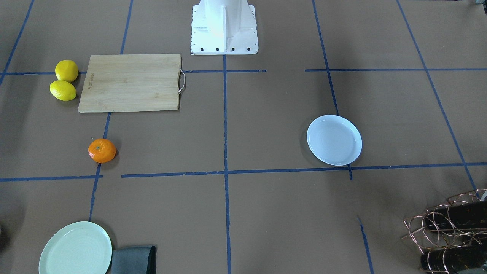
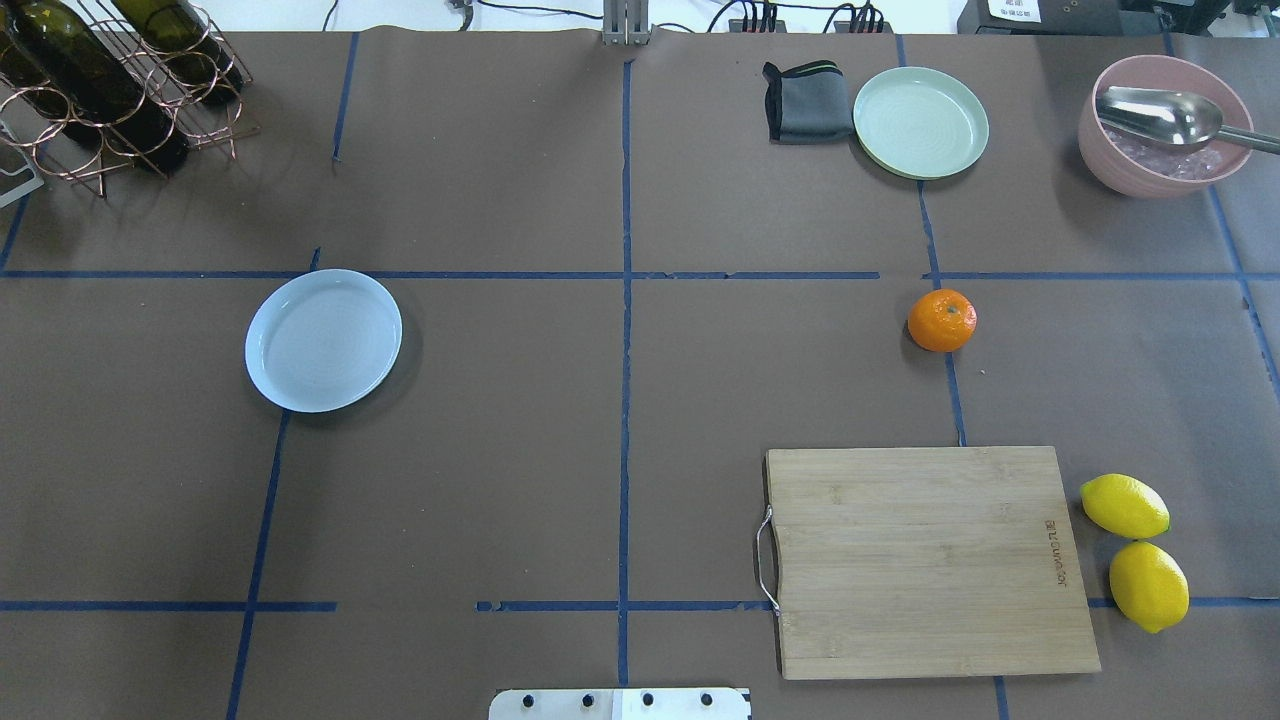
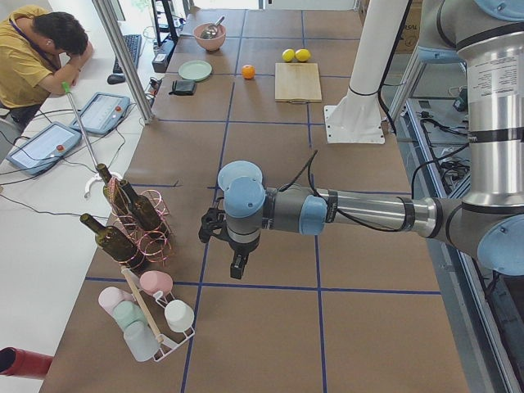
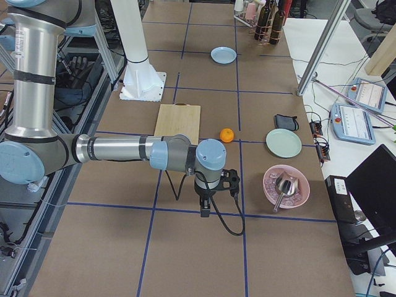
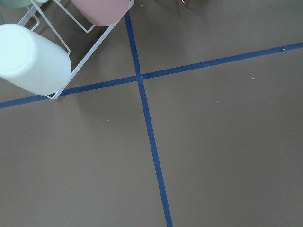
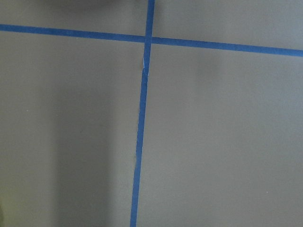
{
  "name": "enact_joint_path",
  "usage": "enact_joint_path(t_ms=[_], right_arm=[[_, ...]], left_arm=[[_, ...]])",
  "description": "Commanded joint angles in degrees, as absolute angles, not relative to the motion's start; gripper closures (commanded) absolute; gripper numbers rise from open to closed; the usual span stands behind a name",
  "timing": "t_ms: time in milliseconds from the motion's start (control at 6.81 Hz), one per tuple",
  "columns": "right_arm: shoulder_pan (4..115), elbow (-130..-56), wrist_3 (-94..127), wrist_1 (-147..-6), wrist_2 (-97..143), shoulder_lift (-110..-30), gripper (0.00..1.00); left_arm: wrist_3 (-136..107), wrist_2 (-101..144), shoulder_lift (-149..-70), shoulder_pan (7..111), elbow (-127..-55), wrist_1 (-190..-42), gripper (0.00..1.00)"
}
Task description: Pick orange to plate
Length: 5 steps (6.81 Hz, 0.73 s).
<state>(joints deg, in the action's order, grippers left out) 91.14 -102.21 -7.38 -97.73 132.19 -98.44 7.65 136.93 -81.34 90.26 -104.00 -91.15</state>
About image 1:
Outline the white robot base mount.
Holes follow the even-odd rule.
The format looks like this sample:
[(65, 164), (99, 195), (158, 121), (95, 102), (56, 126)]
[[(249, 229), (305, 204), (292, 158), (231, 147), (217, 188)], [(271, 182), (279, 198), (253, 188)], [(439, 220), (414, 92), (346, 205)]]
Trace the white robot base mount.
[(200, 0), (192, 9), (190, 54), (257, 54), (255, 7), (247, 0)]

